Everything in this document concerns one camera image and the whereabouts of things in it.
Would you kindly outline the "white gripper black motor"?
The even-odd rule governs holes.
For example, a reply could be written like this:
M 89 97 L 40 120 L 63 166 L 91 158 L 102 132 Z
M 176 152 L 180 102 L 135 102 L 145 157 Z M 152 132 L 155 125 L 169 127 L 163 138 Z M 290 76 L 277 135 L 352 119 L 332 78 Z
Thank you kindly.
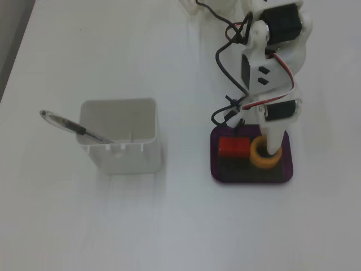
M 289 94 L 271 94 L 260 96 L 249 105 L 249 121 L 259 122 L 260 131 L 266 136 L 267 152 L 277 153 L 284 137 L 284 132 L 296 121 L 302 108 L 302 99 L 296 91 Z

